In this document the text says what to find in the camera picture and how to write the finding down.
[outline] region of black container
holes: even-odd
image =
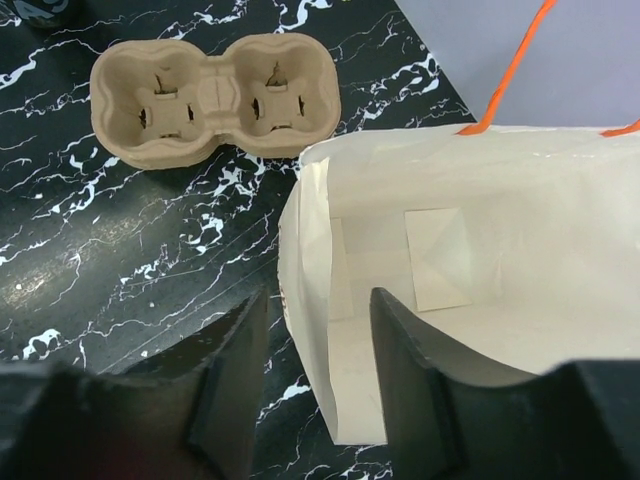
[[[37,28],[58,28],[80,12],[84,0],[0,0],[27,24]]]

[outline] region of table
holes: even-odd
[[[57,32],[0,10],[0,357],[120,372],[260,286],[270,356],[254,478],[391,477],[385,447],[334,446],[282,319],[277,222],[298,171],[219,148],[143,172],[89,122],[89,73],[123,40],[178,38],[210,55],[244,35],[296,31],[329,48],[337,134],[472,117],[392,0],[93,0]]]

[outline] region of gray surface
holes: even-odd
[[[542,0],[397,0],[476,118]],[[559,0],[504,96],[500,125],[640,118],[640,1]]]

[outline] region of orange rope handle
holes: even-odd
[[[493,117],[496,116],[496,112],[498,111],[498,107],[500,106],[500,102],[502,101],[502,97],[504,96],[504,93],[506,92],[507,87],[511,83],[511,80],[515,75],[516,70],[518,70],[518,66],[520,65],[520,62],[522,61],[525,54],[527,53],[529,44],[531,44],[531,41],[533,40],[534,35],[538,31],[538,28],[540,27],[542,20],[544,19],[544,17],[547,16],[549,11],[553,8],[555,4],[556,4],[556,0],[544,1],[544,3],[542,4],[542,7],[540,7],[540,10],[538,10],[538,13],[536,13],[536,16],[534,17],[533,22],[531,22],[531,25],[529,25],[529,29],[527,30],[527,33],[525,33],[524,38],[522,39],[522,43],[518,47],[518,50],[516,51],[516,54],[513,57],[513,60],[511,60],[511,64],[507,68],[507,71],[504,73],[504,77],[502,77],[502,80],[500,81],[498,88],[496,89],[495,92],[493,92],[493,96],[489,101],[489,105],[487,106],[487,111],[484,114],[484,117],[482,117],[482,120],[480,120],[479,123],[468,125],[462,130],[460,130],[458,132],[458,135],[477,135],[478,133],[482,133],[487,128],[489,128],[489,126],[491,125],[491,122],[493,121]]]
[[[617,137],[618,135],[625,135],[627,133],[633,133],[639,130],[640,130],[640,120],[624,128],[616,128],[614,130],[605,130],[600,135],[602,135],[603,137]]]

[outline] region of open bag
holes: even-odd
[[[301,157],[280,220],[279,281],[335,443],[385,442],[374,287],[531,373],[640,357],[637,127],[490,121],[359,132]]]

